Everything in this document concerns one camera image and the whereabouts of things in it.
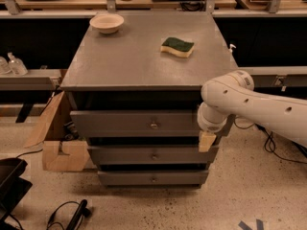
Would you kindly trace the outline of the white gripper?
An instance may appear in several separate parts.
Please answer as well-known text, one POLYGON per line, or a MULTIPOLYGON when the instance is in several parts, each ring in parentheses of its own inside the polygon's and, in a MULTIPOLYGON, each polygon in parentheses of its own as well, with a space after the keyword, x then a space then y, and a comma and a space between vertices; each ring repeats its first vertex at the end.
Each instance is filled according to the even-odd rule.
POLYGON ((226 124, 228 114, 219 108, 202 102, 198 108, 197 121, 199 127, 204 130, 199 135, 199 152, 208 152, 213 145, 216 135, 226 124))

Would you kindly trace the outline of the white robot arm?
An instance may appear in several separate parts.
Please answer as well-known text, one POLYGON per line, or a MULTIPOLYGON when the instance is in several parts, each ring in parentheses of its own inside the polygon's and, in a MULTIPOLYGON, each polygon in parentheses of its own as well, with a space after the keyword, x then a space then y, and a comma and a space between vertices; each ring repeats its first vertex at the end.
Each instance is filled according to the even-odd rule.
POLYGON ((254 91, 251 75, 236 70, 208 80, 201 88, 198 124, 217 133, 229 115, 239 115, 307 147, 307 101, 254 91))

